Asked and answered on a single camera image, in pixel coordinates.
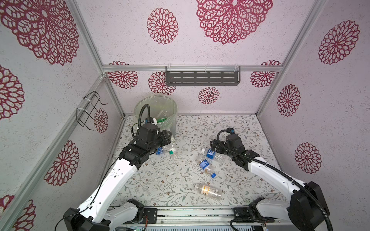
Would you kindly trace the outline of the Pocari bottle white cap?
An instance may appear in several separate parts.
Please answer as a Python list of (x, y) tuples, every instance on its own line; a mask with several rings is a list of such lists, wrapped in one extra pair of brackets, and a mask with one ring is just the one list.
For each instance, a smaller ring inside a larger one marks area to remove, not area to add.
[(201, 153), (205, 158), (212, 162), (223, 163), (227, 160), (227, 156), (224, 154), (219, 154), (211, 149), (202, 148)]

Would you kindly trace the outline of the clear bottle blue label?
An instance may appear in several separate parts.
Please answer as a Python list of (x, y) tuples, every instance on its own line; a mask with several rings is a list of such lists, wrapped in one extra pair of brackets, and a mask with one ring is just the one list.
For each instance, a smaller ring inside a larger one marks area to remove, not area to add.
[(166, 149), (164, 147), (160, 147), (157, 149), (156, 151), (156, 155), (162, 155), (162, 154), (165, 154), (166, 153)]

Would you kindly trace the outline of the clear bottle green cap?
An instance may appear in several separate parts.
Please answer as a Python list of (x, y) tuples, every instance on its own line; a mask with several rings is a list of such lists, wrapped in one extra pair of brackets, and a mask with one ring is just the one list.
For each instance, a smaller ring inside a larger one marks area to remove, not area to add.
[(163, 151), (166, 155), (169, 155), (170, 158), (175, 159), (178, 157), (178, 151), (176, 146), (173, 143), (170, 143), (163, 147)]

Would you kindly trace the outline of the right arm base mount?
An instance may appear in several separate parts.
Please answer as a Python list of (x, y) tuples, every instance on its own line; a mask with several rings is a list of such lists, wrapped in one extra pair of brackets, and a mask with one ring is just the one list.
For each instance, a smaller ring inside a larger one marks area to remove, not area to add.
[(256, 209), (249, 207), (235, 207), (233, 208), (234, 220), (237, 223), (266, 223), (274, 222), (274, 218), (263, 217)]

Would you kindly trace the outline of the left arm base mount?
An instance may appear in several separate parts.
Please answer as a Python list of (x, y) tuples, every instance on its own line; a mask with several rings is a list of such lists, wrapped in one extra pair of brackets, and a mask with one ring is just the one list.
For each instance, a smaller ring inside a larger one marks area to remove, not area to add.
[(157, 208), (143, 208), (138, 211), (137, 216), (134, 220), (127, 221), (124, 224), (156, 224), (158, 218), (158, 209)]

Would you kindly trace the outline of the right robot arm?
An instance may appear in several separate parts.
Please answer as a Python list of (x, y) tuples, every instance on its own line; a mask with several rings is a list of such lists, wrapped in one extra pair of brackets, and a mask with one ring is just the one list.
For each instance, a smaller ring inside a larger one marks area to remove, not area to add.
[(224, 141), (217, 136), (210, 142), (211, 151), (229, 157), (237, 166), (256, 176), (282, 193), (287, 203), (266, 202), (260, 197), (247, 206), (246, 218), (235, 218), (233, 223), (263, 223), (277, 219), (291, 222), (300, 231), (313, 231), (321, 223), (332, 231), (330, 212), (320, 186), (303, 182), (267, 163), (258, 153), (246, 150), (234, 130), (226, 130)]

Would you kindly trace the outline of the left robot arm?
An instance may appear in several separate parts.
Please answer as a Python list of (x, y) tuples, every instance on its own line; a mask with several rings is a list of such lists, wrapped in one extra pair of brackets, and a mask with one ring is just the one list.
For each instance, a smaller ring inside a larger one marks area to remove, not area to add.
[(150, 155), (172, 143), (172, 133), (152, 123), (141, 125), (137, 135), (123, 148), (97, 189), (77, 208), (69, 208), (62, 221), (69, 231), (113, 231), (128, 221), (140, 222), (144, 205), (130, 199), (109, 211), (124, 184), (141, 168)]

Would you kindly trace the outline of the Pocari bottle blue cap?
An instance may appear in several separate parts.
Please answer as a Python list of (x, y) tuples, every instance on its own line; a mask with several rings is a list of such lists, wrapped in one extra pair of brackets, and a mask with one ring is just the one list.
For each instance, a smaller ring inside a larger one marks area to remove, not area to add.
[(210, 176), (211, 178), (215, 178), (217, 176), (214, 167), (211, 165), (211, 163), (204, 158), (199, 158), (198, 159), (198, 165), (201, 168), (201, 170)]

